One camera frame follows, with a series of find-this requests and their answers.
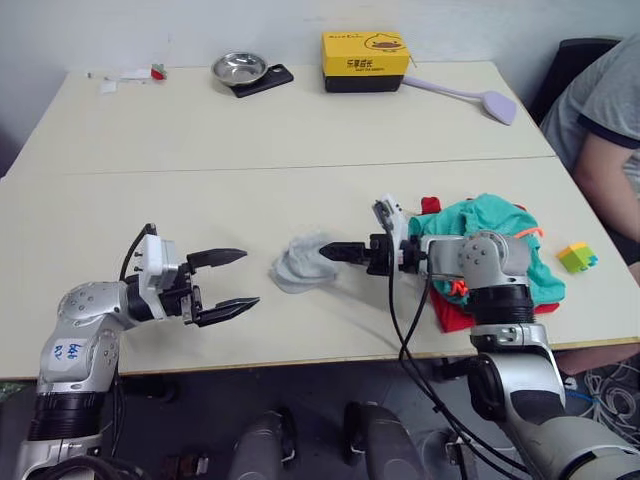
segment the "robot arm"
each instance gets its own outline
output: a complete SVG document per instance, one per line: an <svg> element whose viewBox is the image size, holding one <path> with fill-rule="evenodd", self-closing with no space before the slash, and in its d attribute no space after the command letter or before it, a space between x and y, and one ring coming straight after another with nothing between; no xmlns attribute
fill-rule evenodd
<svg viewBox="0 0 640 480"><path fill-rule="evenodd" d="M640 478L640 451L599 423L565 413L564 387L546 331L534 319L527 244L491 231L408 238L402 233L407 231L402 209L391 196L373 210L387 234L371 235L369 248L337 242L320 252L331 260L366 264L372 275L389 275L392 255L396 270L464 279L467 310L476 322L470 338L478 356L468 371L473 407L502 428L529 473L545 480Z"/></svg>
<svg viewBox="0 0 640 480"><path fill-rule="evenodd" d="M239 298L204 310L200 289L192 283L198 268L233 262L246 255L242 250L193 253L181 264L173 242L146 234L140 243L136 275L86 283L61 300L58 322L40 357L35 413L21 445L16 480L59 468L69 459L100 455L100 414L123 331L168 316L203 327L234 318L260 300Z"/></svg>

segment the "wires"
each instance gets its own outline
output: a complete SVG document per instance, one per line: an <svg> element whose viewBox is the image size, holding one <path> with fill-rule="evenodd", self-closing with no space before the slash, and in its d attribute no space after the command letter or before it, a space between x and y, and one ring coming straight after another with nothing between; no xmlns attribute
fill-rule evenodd
<svg viewBox="0 0 640 480"><path fill-rule="evenodd" d="M585 395L584 393L580 393L580 392L574 392L572 390L565 391L565 394L567 395L567 397L581 398L582 400L586 400L587 402L590 402L590 403L593 403L596 401L593 398L591 398L589 395Z"/></svg>
<svg viewBox="0 0 640 480"><path fill-rule="evenodd" d="M391 238L389 231L387 231L387 235L389 235L389 241L392 246L391 253L389 256L389 311L391 313L391 320L393 322L393 327L396 331L396 334L401 344L400 352L398 354L398 361L400 362L400 365L402 366L404 371L407 373L409 378L411 378L411 380L413 380L416 386L420 389L420 391L424 393L424 395L433 402L433 404L435 405L434 410L440 411L444 415L444 417L447 419L447 421L451 425L451 428L462 439L462 441L469 447L469 449L474 453L474 455L476 455L478 458L484 461L487 465L489 465L491 468L501 473L505 477L512 480L519 480L519 477L503 469L502 467L500 467L499 465L491 461L489 458L487 458L480 451L478 451L478 449L471 443L471 440L469 440L467 436L475 440L479 445L481 445L485 449L487 449L487 451L490 452L492 455L494 455L496 458L499 458L500 460L509 464L513 468L517 468L518 470L525 473L527 472L527 469L520 463L512 460L506 455L495 450L491 445L486 443L484 440L482 440L476 434L474 434L471 430L469 430L469 428L466 425L464 425L453 413L451 413L451 411L447 408L444 402L442 402L442 400L440 399L436 391L433 389L430 382L422 374L422 372L420 371L420 368L418 367L413 356L411 355L411 352L408 346L409 341L411 340L411 337L413 336L415 329L418 325L420 316L422 314L422 310L424 309L424 306L427 302L427 298L429 296L429 290L431 288L432 275L430 270L430 263L428 264L429 270L427 272L427 279L425 282L424 290L422 292L422 297L420 298L418 309L413 318L413 321L411 322L407 335L403 336L400 330L400 325L398 323L397 316L396 316L396 311L394 306L394 296L393 296L394 273L395 273L395 249L394 249L393 239Z"/></svg>
<svg viewBox="0 0 640 480"><path fill-rule="evenodd" d="M158 234L156 231L156 226L153 223L147 223L144 227L142 227L142 230L140 230L140 233L138 233L138 236L136 236L136 238L133 240L133 243L129 247L129 250L127 250L127 254L124 257L124 261L122 262L122 267L120 268L121 282L124 282L124 279L127 277L127 267L129 266L129 262L131 261L133 252L136 251L136 248L138 248L138 245L140 245L140 242L142 241L144 236L147 234L150 234L150 235Z"/></svg>
<svg viewBox="0 0 640 480"><path fill-rule="evenodd" d="M120 281L123 282L127 276L127 268L129 267L129 262L131 261L131 257L133 253L140 245L140 242L144 238L145 235L157 235L156 226L153 223L147 223L142 230L138 233L136 238L133 240L133 243L127 250L127 254L124 257L122 262L122 267L120 268ZM111 437L111 456L115 457L118 451L118 444L120 443L120 436L122 435L122 428L124 426L124 418L126 415L126 398L124 394L124 389L122 388L122 378L120 378L120 374L118 373L119 364L116 363L115 373L113 376L113 420L111 421L111 425L113 427L112 437Z"/></svg>
<svg viewBox="0 0 640 480"><path fill-rule="evenodd" d="M624 383L629 372L640 373L640 370L626 363L618 363L609 375L596 372L589 370L584 375L584 383L593 404L580 416L605 425L631 445L640 447L640 429L631 423L637 411L636 397L623 388L631 388L631 385Z"/></svg>
<svg viewBox="0 0 640 480"><path fill-rule="evenodd" d="M35 480L60 480L69 474L93 472L97 480L122 480L118 471L104 459L81 455L71 457L47 469Z"/></svg>
<svg viewBox="0 0 640 480"><path fill-rule="evenodd" d="M113 429L111 430L111 456L115 457L118 452L118 444L120 443L120 436L122 435L122 429L124 427L124 419L126 415L126 397L124 388L122 386L122 378L118 373L118 364L116 364L116 371L113 376L113 389L111 393L113 397Z"/></svg>

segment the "table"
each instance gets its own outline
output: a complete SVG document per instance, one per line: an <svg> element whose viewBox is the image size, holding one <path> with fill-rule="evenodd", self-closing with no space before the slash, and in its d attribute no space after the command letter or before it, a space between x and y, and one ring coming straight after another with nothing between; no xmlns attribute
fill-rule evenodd
<svg viewBox="0 0 640 480"><path fill-rule="evenodd" d="M513 125L477 101L401 86L328 94L318 66L244 99L208 68L170 69L163 84L121 84L70 73L9 175L373 165L554 155L518 102ZM491 62L420 63L411 75L516 99Z"/></svg>
<svg viewBox="0 0 640 480"><path fill-rule="evenodd" d="M125 373L392 358L399 344L386 279L344 265L336 283L288 295L267 276L295 235L321 230L365 241L379 232L370 210L391 192L408 212L423 195L443 205L492 192L525 205L545 229L541 256L567 284L553 314L540 316L554 348L638 341L640 296L622 259L557 158L245 171L9 176L0 182L0 378L33 377L56 306L77 284L112 280L131 240L153 221L184 255L236 247L249 256L196 275L205 303L260 296L235 320L198 329L180 319L147 322L122 340ZM600 258L568 274L554 254L586 241ZM420 295L399 281L405 326ZM431 308L411 345L417 356L473 352L468 332L443 335Z"/></svg>

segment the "gray t-shirt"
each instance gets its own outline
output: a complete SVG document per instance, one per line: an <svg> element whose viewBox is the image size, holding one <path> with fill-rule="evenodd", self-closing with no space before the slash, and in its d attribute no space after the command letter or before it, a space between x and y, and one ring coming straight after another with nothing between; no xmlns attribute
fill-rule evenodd
<svg viewBox="0 0 640 480"><path fill-rule="evenodd" d="M634 149L624 172L640 200L640 35L619 43L578 75L540 128L569 171L588 132Z"/></svg>

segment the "lavender spatula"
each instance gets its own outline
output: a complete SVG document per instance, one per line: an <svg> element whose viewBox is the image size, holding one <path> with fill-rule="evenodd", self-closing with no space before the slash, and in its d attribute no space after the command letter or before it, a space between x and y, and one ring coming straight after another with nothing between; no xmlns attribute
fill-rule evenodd
<svg viewBox="0 0 640 480"><path fill-rule="evenodd" d="M430 83L425 80L420 80L415 77L405 76L402 83L411 87L422 88L424 90L430 90L432 92L448 93L450 95L457 95L459 97L477 98L482 100L482 106L496 120L504 123L505 125L511 125L516 118L516 103L510 98L505 97L501 93L494 92L492 90L482 93L463 92L461 90L454 90L452 88L442 87L435 83Z"/></svg>

